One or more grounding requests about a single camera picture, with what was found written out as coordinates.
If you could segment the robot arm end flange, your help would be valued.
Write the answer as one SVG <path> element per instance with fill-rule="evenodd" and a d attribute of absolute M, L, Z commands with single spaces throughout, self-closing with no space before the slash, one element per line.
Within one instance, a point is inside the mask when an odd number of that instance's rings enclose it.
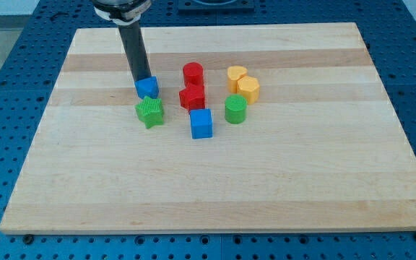
<path fill-rule="evenodd" d="M 152 5 L 151 0 L 91 0 L 95 13 L 104 20 L 119 26 L 131 25 L 140 20 Z"/>

